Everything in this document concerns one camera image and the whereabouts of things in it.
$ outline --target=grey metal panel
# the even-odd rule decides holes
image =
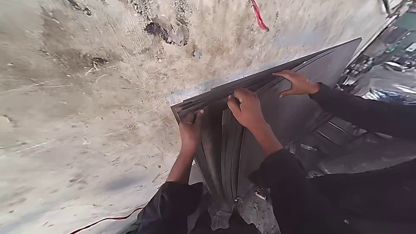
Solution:
[[[333,87],[347,66],[361,39],[355,39],[329,50],[324,56],[311,59],[297,72],[312,82]],[[321,112],[308,95],[291,95],[279,98],[280,92],[290,89],[291,83],[282,80],[260,97],[263,115],[280,142],[286,146],[299,133],[305,132],[311,118]],[[238,196],[243,196],[251,185],[248,175],[260,167],[266,158],[253,134],[246,131],[240,157]]]

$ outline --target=stack of metal sheets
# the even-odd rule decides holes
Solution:
[[[243,87],[257,93],[266,121],[283,145],[309,131],[321,113],[307,95],[279,99],[290,82],[273,75],[282,70],[302,73],[313,82],[334,86],[347,66],[361,39],[302,57],[211,89],[171,107],[179,116],[204,109],[202,137],[195,161],[208,191],[216,201],[232,204],[235,197],[249,192],[248,175],[256,170],[266,155],[250,131],[238,123],[228,109],[228,96]]]

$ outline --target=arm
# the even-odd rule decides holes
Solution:
[[[188,185],[193,157],[200,141],[203,110],[181,118],[179,131],[182,148],[171,172],[157,193],[140,212],[135,223],[137,233],[187,233],[188,216],[198,207],[202,183]]]
[[[273,213],[281,233],[353,233],[306,179],[297,157],[283,149],[264,120],[255,93],[238,89],[229,97],[228,106],[235,118],[255,136],[268,157],[254,177],[270,188]]]
[[[292,82],[290,90],[280,96],[309,94],[320,107],[334,116],[348,121],[370,132],[380,132],[393,137],[416,139],[416,107],[388,102],[366,100],[329,88],[324,84],[313,84],[300,74],[283,71],[275,75]]]

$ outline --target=red cable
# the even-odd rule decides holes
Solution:
[[[133,212],[131,212],[129,215],[124,216],[124,217],[108,217],[108,218],[105,218],[105,219],[101,219],[101,220],[99,220],[99,221],[97,221],[97,222],[95,222],[95,223],[92,223],[92,224],[88,225],[88,226],[85,226],[85,227],[83,227],[83,228],[77,229],[77,230],[75,230],[75,231],[71,232],[70,234],[75,234],[75,233],[77,233],[77,232],[80,232],[80,231],[82,231],[82,230],[84,230],[84,229],[87,229],[87,228],[89,228],[89,227],[92,227],[92,226],[96,225],[97,223],[99,223],[99,222],[101,222],[101,221],[104,221],[104,220],[108,220],[108,219],[112,219],[112,220],[127,219],[127,218],[129,218],[129,217],[130,217],[130,216],[131,216],[134,212],[136,212],[136,211],[138,211],[138,210],[140,210],[140,209],[143,209],[143,208],[144,208],[144,207],[139,207],[139,208],[136,208],[135,210],[133,210]]]
[[[261,18],[260,15],[260,10],[259,7],[257,6],[257,3],[255,0],[251,0],[253,7],[254,7],[254,13],[256,13],[256,17],[257,17],[257,23],[259,24],[261,29],[264,29],[266,31],[269,31],[269,27],[267,27],[267,25],[263,22],[263,19]]]

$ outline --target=dirty concrete surface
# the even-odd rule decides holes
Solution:
[[[180,150],[171,104],[364,45],[387,16],[378,0],[257,5],[268,32],[250,1],[0,2],[0,233],[69,233],[145,205]]]

